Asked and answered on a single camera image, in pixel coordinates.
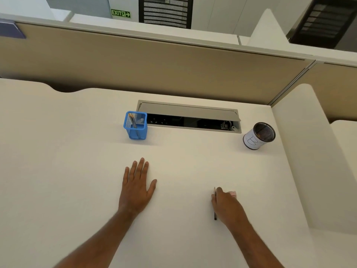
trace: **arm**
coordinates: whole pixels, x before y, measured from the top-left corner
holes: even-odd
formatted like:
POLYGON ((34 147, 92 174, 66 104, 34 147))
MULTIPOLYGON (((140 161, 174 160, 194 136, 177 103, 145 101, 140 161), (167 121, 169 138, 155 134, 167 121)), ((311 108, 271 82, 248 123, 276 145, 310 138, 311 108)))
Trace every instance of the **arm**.
POLYGON ((125 168, 118 211, 96 234, 61 260, 54 268, 108 268, 116 250, 136 216, 144 210, 154 193, 157 180, 146 191, 149 163, 141 158, 129 171, 125 168))
POLYGON ((212 205, 236 240, 249 268, 284 268, 249 223, 242 205, 218 187, 212 205))

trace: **black mesh chair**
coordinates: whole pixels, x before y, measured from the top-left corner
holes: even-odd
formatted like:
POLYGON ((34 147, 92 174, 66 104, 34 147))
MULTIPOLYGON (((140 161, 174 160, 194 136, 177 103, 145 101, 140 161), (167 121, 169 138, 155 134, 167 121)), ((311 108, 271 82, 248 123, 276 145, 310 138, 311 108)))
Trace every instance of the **black mesh chair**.
POLYGON ((191 29, 194 0, 139 0, 139 22, 191 29))
POLYGON ((356 0, 313 0, 289 42, 333 49, 356 12, 356 0))

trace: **green exit sign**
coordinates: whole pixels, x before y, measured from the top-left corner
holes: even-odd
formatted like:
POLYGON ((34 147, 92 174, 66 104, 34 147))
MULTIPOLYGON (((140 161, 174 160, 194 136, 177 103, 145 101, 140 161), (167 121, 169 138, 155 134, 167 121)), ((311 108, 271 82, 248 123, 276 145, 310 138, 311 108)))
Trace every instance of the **green exit sign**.
POLYGON ((118 9, 110 9, 110 11, 112 12, 112 15, 113 15, 113 16, 119 16, 119 17, 124 17, 124 18, 131 18, 129 11, 123 11, 123 10, 118 10, 118 9))

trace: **forearm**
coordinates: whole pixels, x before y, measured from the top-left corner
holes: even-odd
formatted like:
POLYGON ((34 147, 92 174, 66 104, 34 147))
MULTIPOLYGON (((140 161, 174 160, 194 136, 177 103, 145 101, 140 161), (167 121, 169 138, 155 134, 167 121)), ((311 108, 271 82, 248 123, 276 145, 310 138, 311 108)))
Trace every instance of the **forearm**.
POLYGON ((230 228, 249 268, 283 268, 249 221, 230 228))
POLYGON ((134 216, 117 212, 96 234, 65 257, 55 268, 108 268, 134 216))

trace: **blue square pen cup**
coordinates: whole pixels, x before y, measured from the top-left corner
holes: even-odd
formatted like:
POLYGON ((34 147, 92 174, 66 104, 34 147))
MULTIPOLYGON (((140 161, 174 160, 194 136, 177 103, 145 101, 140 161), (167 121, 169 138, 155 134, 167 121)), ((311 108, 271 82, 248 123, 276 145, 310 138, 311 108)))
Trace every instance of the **blue square pen cup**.
POLYGON ((129 138, 134 140, 145 140, 147 134, 147 113, 128 111, 125 115, 124 129, 129 138))

